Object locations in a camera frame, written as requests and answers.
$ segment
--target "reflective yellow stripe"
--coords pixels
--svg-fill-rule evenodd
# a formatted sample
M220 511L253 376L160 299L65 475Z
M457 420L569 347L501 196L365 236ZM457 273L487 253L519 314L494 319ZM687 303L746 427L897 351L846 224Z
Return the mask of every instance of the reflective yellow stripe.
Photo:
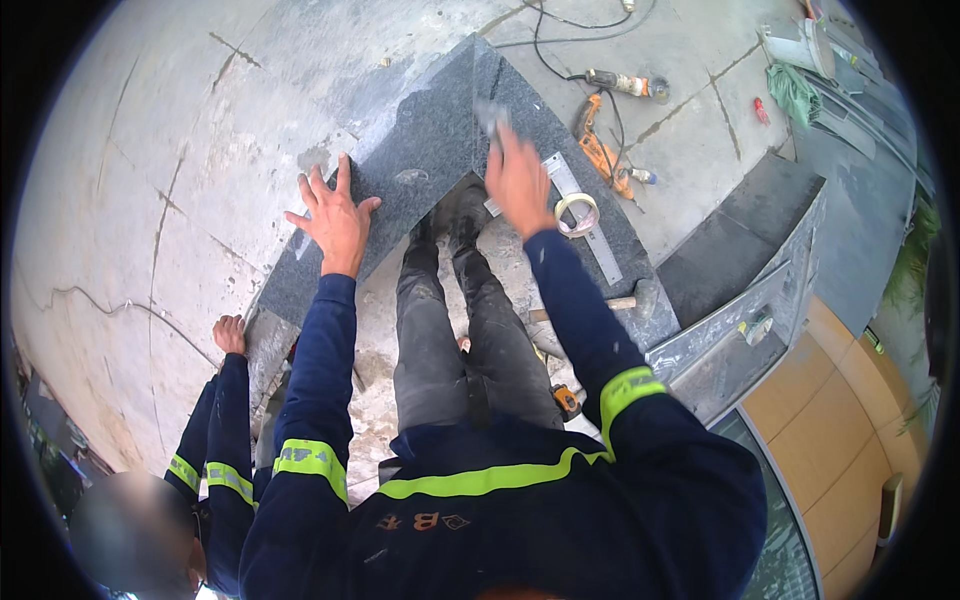
M321 475L330 482L337 497L347 503L347 471L326 442L287 440L274 461L274 475L286 471L304 475Z
M600 435L610 452L611 462L616 460L610 442L610 426L616 416L642 397L663 394L666 387L654 378L649 367L628 369L607 382L600 392Z
M177 475L183 483L190 486L190 489L193 490L194 493L197 493L200 489L200 475L197 474L197 470L191 467L190 463L184 461L180 456L174 454L174 457L170 459L170 468L168 470Z
M525 488L538 483L557 481L570 473L570 463L576 455L583 456L592 465L598 458L610 460L607 452L585 454L577 448L567 448L556 465L508 465L483 470L467 471L446 476L429 476L419 479L391 479L380 486L382 493L402 500L414 493L447 498L457 495L483 495L493 490Z
M237 469L225 463L206 464L206 484L227 486L240 494L247 504L253 505L253 484L240 476Z

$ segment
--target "shoe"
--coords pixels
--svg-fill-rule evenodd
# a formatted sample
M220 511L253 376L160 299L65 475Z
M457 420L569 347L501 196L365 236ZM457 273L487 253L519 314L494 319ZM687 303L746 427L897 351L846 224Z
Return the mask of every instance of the shoe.
M450 248L453 255L463 248L476 248L480 231L493 220L490 212L483 206L486 200L487 190L480 185L472 185L461 194L456 216L450 226Z
M423 218L414 225L413 229L410 229L410 244L413 245L416 242L426 242L427 244L433 244L437 241L437 235L433 228L433 209L430 209L430 212L423 215Z

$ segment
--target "white bucket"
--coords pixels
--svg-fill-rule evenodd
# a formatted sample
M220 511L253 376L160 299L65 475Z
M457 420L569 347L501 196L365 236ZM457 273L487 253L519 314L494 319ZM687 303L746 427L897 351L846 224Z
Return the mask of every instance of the white bucket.
M764 41L767 51L775 60L813 71L824 79L833 79L836 72L833 51L827 36L819 31L817 22L805 19L800 36L800 41L769 36L765 36Z

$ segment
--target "green plastic bag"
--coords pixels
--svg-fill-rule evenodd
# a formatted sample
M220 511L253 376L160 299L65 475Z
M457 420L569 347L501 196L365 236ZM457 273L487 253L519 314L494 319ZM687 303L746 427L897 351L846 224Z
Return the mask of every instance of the green plastic bag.
M776 62L767 69L767 89L783 112L793 117L805 130L817 118L823 101L803 75L785 62Z

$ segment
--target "hammer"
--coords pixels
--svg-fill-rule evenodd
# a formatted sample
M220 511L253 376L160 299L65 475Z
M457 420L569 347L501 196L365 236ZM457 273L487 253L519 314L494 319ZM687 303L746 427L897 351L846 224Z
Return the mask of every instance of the hammer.
M653 314L659 295L660 288L653 279L640 279L634 286L632 296L607 300L607 306L610 307L610 310L624 310L639 306L640 310L637 316L641 321L646 321ZM527 311L527 323L542 323L544 321L550 321L545 309L535 308Z

